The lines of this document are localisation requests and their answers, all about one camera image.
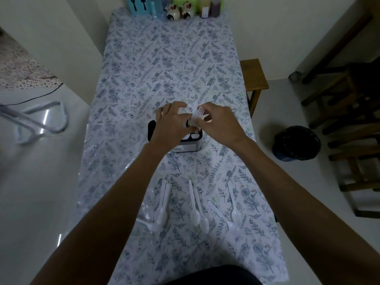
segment person's left hand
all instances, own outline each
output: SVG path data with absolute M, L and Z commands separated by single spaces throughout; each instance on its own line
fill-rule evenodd
M 186 128 L 186 120 L 192 115 L 178 114 L 180 107 L 185 108 L 187 104 L 174 101 L 156 110 L 156 128 L 150 142 L 164 154 L 176 147 L 183 137 L 198 131 L 197 127 Z

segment blue trash bin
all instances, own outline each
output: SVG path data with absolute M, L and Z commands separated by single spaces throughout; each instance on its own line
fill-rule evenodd
M 321 150 L 321 141 L 309 128 L 291 126 L 274 136 L 273 155 L 284 162 L 310 160 Z

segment white floor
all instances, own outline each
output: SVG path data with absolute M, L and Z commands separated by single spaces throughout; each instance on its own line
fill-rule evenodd
M 335 164 L 328 161 L 330 150 L 318 130 L 324 146 L 313 160 L 285 163 L 276 160 L 270 152 L 273 135 L 278 131 L 309 123 L 306 115 L 313 114 L 310 113 L 313 108 L 307 108 L 305 114 L 299 101 L 314 90 L 313 85 L 292 86 L 287 80 L 277 80 L 270 81 L 269 86 L 269 90 L 261 93 L 252 119 L 260 147 L 380 251 L 380 220 L 354 216 L 349 201 L 355 205 L 355 198 L 339 191 Z M 17 103 L 49 91 L 48 88 L 1 91 L 0 102 Z M 0 119 L 0 284 L 31 281 L 57 246 L 59 235 L 65 234 L 75 206 L 88 105 L 67 87 L 61 87 L 49 96 L 13 107 L 23 109 L 51 100 L 61 100 L 68 108 L 69 127 L 57 136 L 20 147 L 13 143 L 13 125 Z M 52 111 L 46 123 L 57 118 Z M 282 228 L 278 226 L 278 229 L 290 276 L 288 284 L 320 284 Z

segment floral tablecloth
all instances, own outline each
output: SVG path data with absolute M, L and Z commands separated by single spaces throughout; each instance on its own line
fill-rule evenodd
M 226 17 L 167 22 L 113 12 L 103 68 L 91 108 L 79 174 L 75 224 L 107 192 L 147 142 L 147 124 L 165 103 L 182 100 L 188 112 L 207 101 L 232 108 L 255 138 L 244 81 Z M 274 216 L 244 163 L 230 149 L 203 136 L 202 149 L 169 153 L 151 179 L 140 217 L 152 221 L 162 179 L 172 184 L 169 219 L 161 233 L 136 223 L 110 284 L 165 283 L 205 268 L 236 264 L 263 283 L 288 279 Z M 199 190 L 210 219 L 205 235 L 190 222 L 188 179 Z M 243 212 L 243 238 L 208 206 L 228 217 L 231 181 Z

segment ceramic figurine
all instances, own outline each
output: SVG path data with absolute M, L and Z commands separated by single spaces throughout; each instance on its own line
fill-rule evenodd
M 182 18 L 184 19 L 190 19 L 194 16 L 194 6 L 189 1 L 186 1 L 182 5 Z
M 168 20 L 175 21 L 181 17 L 181 13 L 179 12 L 179 8 L 175 4 L 169 4 L 166 6 L 167 18 Z

